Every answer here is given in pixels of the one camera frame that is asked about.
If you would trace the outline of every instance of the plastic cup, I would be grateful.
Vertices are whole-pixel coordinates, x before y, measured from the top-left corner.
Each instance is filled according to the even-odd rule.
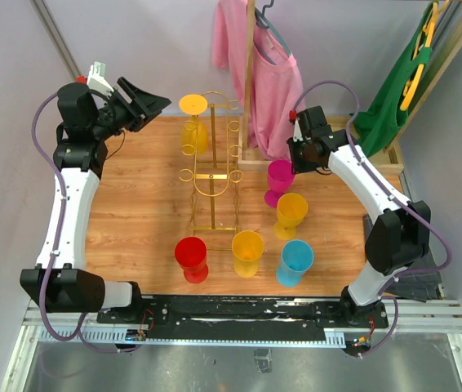
[[[289,241],[296,236],[296,226],[302,223],[307,215],[309,205],[299,194],[284,194],[278,200],[277,218],[274,235],[278,239]]]
[[[203,282],[209,274],[206,244],[197,237],[186,237],[175,247],[175,258],[190,283]]]
[[[306,242],[293,239],[284,245],[280,259],[277,280],[285,287],[294,287],[313,265],[314,253]]]
[[[258,272],[264,241],[254,231],[241,231],[234,236],[231,248],[234,254],[234,272],[241,278],[250,278]]]
[[[291,187],[294,179],[295,175],[292,173],[291,162],[283,159],[272,161],[267,168],[269,190],[264,195],[265,203],[272,208],[276,208],[278,200]]]
[[[200,118],[191,116],[191,122],[184,125],[182,130],[182,151],[186,155],[194,152],[195,145],[197,147],[197,154],[204,154],[209,146],[209,135],[207,128]]]

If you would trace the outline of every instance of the pink t-shirt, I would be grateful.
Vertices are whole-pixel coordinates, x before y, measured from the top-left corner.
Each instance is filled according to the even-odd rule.
[[[238,101],[244,104],[247,58],[247,0],[219,0],[215,15],[212,61],[215,67],[229,68]],[[275,65],[253,46],[251,116],[249,146],[258,145],[267,159],[289,159],[287,139],[293,135],[289,111],[304,87],[295,57],[288,56],[269,29],[255,24],[255,43]],[[298,106],[302,110],[305,103]]]

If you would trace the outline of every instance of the wooden pole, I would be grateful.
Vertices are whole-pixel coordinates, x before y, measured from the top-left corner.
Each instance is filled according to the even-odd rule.
[[[244,87],[244,116],[242,122],[242,152],[247,150],[249,116],[251,114],[251,75],[253,73],[253,34],[255,32],[255,0],[247,0],[247,62]]]

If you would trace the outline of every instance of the wooden table surface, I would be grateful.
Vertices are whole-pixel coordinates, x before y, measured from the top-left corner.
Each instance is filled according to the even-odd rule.
[[[136,281],[143,293],[338,296],[365,264],[365,210],[339,177],[316,173],[296,176],[290,189],[309,203],[297,238],[308,242],[315,255],[298,286],[286,288],[275,277],[284,242],[273,234],[276,211],[264,203],[265,173],[244,173],[240,182],[241,229],[254,230],[264,240],[256,276],[239,278],[231,251],[209,251],[206,281],[185,281],[173,255],[187,234],[191,211],[192,184],[179,180],[179,170],[192,165],[180,152],[185,119],[160,117],[140,133],[127,132],[122,149],[104,165],[88,225],[87,269],[105,280]],[[209,118],[203,121],[210,129]],[[217,118],[216,123],[218,128],[224,121]],[[109,150],[121,140],[108,140]],[[221,134],[217,145],[224,150]],[[397,176],[388,180],[401,189]],[[232,224],[233,189],[215,202],[216,224]],[[208,198],[198,197],[197,217],[199,225],[209,222]],[[200,237],[208,247],[230,247],[233,239],[225,232]]]

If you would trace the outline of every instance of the clothes hanger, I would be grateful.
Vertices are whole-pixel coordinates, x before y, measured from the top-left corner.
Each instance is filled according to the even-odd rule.
[[[443,7],[439,9],[438,2],[433,3],[433,6],[430,10],[430,15],[427,17],[427,20],[425,21],[423,27],[421,28],[421,32],[418,34],[418,38],[416,39],[415,50],[411,60],[416,58],[423,47],[431,47],[438,17],[443,11],[445,11],[446,7],[449,5],[449,2],[450,0],[446,0],[445,4],[443,4]],[[425,64],[418,65],[418,69],[416,70],[414,77],[405,83],[405,87],[403,89],[404,98],[400,104],[401,111],[406,111],[409,109],[409,105],[411,104],[412,98],[416,93],[418,84],[420,84],[421,74],[424,72],[424,68]]]
[[[255,47],[262,57],[264,57],[272,65],[276,65],[276,63],[273,61],[273,59],[271,59],[271,57],[268,56],[268,54],[265,52],[262,46],[260,46],[259,44],[255,42]]]
[[[271,2],[269,4],[265,4],[263,7],[262,7],[262,16],[265,18],[265,10],[267,10],[268,8],[271,8],[272,6],[274,5],[274,0],[271,0]],[[258,27],[261,27],[262,29],[268,29],[269,27],[260,19],[256,18],[256,25],[258,25]]]
[[[265,10],[267,8],[272,7],[273,4],[274,4],[274,0],[271,0],[269,4],[264,5],[262,7],[262,12],[260,12],[258,8],[255,8],[256,24],[262,29],[271,29],[273,36],[277,39],[278,43],[282,45],[282,48],[286,52],[286,54],[290,56],[291,51],[289,50],[289,47],[287,46],[286,42],[283,40],[280,33],[274,28],[273,24],[265,17]]]
[[[434,31],[433,37],[433,51],[436,50],[436,46],[440,43],[449,26],[451,21],[456,15],[456,12],[460,8],[462,2],[451,2],[446,6],[445,11],[440,15],[438,22],[436,22],[436,30]]]

